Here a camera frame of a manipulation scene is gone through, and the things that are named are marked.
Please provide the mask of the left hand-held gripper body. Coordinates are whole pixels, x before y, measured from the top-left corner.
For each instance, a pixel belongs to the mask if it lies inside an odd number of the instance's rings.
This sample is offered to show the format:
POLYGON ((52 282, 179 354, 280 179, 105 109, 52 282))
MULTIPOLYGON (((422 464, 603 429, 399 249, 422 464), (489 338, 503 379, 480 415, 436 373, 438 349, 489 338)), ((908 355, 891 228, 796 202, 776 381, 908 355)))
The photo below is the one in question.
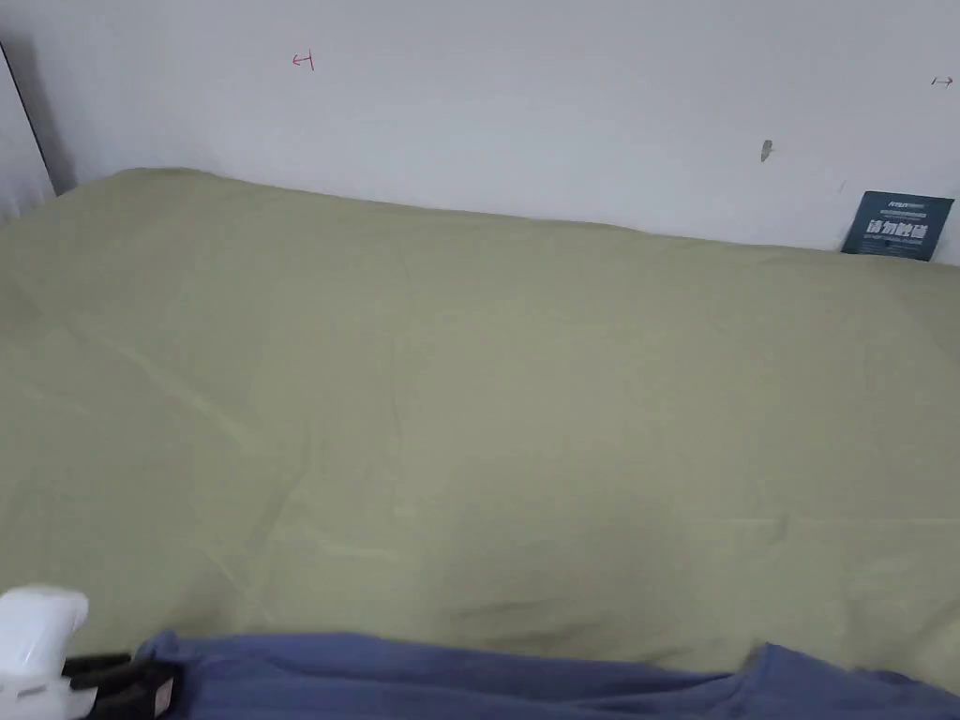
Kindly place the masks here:
POLYGON ((84 719, 96 690, 73 690, 68 644, 86 621, 87 596, 59 587, 19 587, 1 596, 1 717, 84 719))

